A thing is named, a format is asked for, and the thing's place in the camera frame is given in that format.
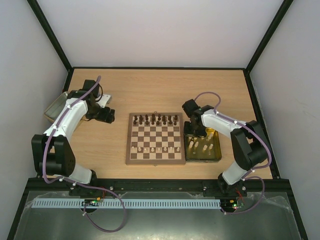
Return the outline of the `gold metal tin tray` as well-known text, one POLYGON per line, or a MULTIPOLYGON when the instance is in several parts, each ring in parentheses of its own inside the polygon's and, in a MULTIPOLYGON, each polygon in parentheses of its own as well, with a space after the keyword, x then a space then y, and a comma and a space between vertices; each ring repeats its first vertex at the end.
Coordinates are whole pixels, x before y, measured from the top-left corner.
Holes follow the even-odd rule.
POLYGON ((205 137, 184 134, 185 160, 190 163, 213 163, 222 159, 219 133, 205 130, 205 137))

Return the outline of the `wooden chess board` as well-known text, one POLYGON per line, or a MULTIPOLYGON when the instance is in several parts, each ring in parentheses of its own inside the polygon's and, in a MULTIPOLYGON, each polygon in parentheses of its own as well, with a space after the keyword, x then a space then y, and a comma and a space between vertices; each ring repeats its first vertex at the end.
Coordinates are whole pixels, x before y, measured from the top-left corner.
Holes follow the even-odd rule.
POLYGON ((127 165, 184 165, 186 163, 181 112, 129 114, 127 165))

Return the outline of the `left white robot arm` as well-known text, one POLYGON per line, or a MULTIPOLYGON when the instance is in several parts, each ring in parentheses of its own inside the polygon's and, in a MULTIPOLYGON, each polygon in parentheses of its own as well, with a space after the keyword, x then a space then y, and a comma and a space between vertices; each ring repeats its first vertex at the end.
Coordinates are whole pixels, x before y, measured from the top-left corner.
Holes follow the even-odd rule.
POLYGON ((68 181, 73 185, 88 185, 95 174, 76 163, 70 140, 79 122, 86 118, 111 124, 115 110, 107 106, 111 96, 104 94, 101 77, 85 80, 83 87, 67 94, 65 104, 52 125, 31 139, 34 168, 44 181, 68 181))

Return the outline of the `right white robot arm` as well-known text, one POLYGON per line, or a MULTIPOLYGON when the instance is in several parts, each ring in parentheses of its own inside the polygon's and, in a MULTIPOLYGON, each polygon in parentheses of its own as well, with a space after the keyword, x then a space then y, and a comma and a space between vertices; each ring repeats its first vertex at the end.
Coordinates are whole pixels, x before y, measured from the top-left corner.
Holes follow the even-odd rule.
POLYGON ((244 122, 233 119, 217 111, 217 107, 200 107, 194 99, 182 105, 189 121, 185 122, 184 132, 195 137, 206 137, 206 129, 213 129, 231 140, 234 162, 218 176, 218 191, 229 196, 239 181, 256 169, 269 167, 272 162, 270 144, 261 125, 252 120, 244 122))

